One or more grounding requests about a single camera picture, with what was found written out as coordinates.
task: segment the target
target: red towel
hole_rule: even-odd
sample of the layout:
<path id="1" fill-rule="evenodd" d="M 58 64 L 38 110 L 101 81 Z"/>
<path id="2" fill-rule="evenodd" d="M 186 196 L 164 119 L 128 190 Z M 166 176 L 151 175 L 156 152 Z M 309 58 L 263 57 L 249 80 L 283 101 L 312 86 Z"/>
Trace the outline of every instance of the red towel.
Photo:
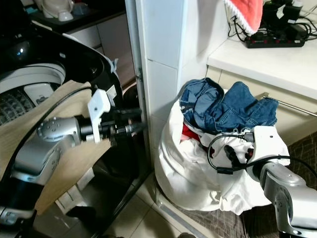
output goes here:
<path id="1" fill-rule="evenodd" d="M 263 0 L 224 0 L 224 3 L 237 16 L 245 31 L 251 35 L 260 27 Z"/>

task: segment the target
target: white bracket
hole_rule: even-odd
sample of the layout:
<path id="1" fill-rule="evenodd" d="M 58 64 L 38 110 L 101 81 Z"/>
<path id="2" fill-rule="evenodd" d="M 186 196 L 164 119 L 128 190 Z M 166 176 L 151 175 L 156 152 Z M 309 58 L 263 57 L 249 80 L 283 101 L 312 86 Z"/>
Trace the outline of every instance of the white bracket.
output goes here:
<path id="1" fill-rule="evenodd" d="M 101 115 L 110 111 L 110 102 L 105 90 L 97 89 L 88 103 L 91 125 L 93 128 L 95 143 L 100 142 L 99 124 Z"/>

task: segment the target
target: black connector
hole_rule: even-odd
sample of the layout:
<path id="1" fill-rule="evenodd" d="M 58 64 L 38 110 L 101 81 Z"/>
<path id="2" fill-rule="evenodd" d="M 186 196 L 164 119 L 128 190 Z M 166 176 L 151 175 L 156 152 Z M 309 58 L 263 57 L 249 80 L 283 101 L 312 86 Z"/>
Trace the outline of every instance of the black connector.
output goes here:
<path id="1" fill-rule="evenodd" d="M 241 139 L 244 139 L 247 142 L 254 142 L 254 135 L 253 132 L 246 132 L 243 135 L 240 135 Z"/>

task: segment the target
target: denim jeans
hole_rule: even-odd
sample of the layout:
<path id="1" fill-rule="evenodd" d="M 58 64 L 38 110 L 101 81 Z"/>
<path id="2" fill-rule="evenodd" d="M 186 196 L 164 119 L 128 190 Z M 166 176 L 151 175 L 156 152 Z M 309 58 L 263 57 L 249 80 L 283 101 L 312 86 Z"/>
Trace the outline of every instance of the denim jeans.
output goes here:
<path id="1" fill-rule="evenodd" d="M 257 100 L 247 85 L 236 82 L 224 94 L 210 78 L 191 80 L 180 99 L 185 120 L 204 132 L 219 134 L 241 131 L 256 125 L 274 125 L 278 102 L 274 99 Z"/>

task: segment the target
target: washing machine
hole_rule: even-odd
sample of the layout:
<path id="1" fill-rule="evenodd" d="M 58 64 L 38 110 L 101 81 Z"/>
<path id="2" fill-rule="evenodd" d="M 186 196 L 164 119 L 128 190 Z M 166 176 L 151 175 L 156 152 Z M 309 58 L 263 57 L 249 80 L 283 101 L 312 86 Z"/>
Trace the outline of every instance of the washing machine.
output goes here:
<path id="1" fill-rule="evenodd" d="M 88 81 L 93 89 L 107 91 L 114 87 L 115 106 L 124 106 L 122 89 L 112 61 L 68 36 L 32 24 L 20 0 L 0 0 L 0 126 L 34 109 L 69 80 L 80 83 Z M 110 168 L 115 171 L 112 171 L 115 175 L 112 176 L 110 172 L 105 177 L 100 175 L 102 182 L 97 182 L 101 183 L 100 187 L 93 185 L 87 192 L 91 207 L 94 208 L 93 204 L 96 202 L 91 194 L 94 194 L 96 187 L 105 190 L 107 179 L 116 181 L 108 189 L 111 191 L 95 192 L 95 197 L 102 197 L 103 200 L 96 203 L 94 218 L 101 222 L 101 217 L 108 216 L 102 220 L 104 226 L 106 220 L 111 222 L 109 214 L 121 202 L 133 178 L 138 175 L 133 148 L 133 142 L 129 138 L 118 141 L 116 147 L 110 148 L 101 158 L 108 164 L 101 161 L 98 169 L 104 172 Z M 121 185 L 122 189 L 117 192 L 116 189 Z M 61 229 L 60 224 L 54 223 L 56 219 L 48 218 L 49 216 L 42 217 L 38 223 L 47 219 L 44 226 L 50 223 L 52 230 Z M 69 224 L 77 226 L 76 222 L 77 218 Z M 67 225 L 65 229 L 64 233 L 72 227 Z M 61 233 L 45 235 L 64 237 Z"/>

